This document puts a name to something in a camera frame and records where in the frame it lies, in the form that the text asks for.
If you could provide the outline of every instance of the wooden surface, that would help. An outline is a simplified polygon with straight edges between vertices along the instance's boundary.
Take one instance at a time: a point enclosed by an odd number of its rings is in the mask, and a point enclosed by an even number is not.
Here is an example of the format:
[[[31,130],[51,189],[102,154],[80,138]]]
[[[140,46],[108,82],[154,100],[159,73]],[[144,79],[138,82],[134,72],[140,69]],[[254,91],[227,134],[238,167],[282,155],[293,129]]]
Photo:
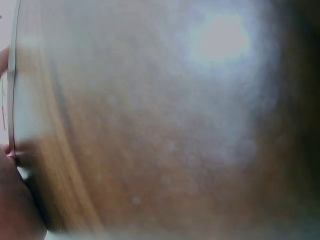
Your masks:
[[[320,31],[292,2],[21,0],[15,148],[49,230],[319,236]],[[217,14],[241,57],[192,54]]]

